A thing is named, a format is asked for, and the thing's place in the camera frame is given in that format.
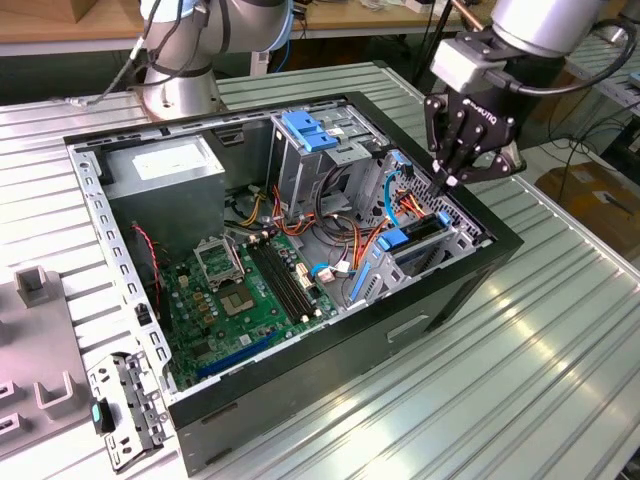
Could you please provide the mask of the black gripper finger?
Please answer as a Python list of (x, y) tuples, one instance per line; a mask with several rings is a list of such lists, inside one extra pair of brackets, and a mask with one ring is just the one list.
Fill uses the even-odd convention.
[(453, 188), (458, 185), (499, 180), (520, 173), (526, 168), (526, 161), (520, 156), (515, 141), (485, 152), (476, 146), (458, 165), (450, 162), (444, 168), (444, 185)]
[(428, 150), (435, 155), (429, 192), (441, 196), (462, 182), (462, 169), (474, 162), (484, 121), (472, 101), (458, 94), (428, 95), (424, 101)]

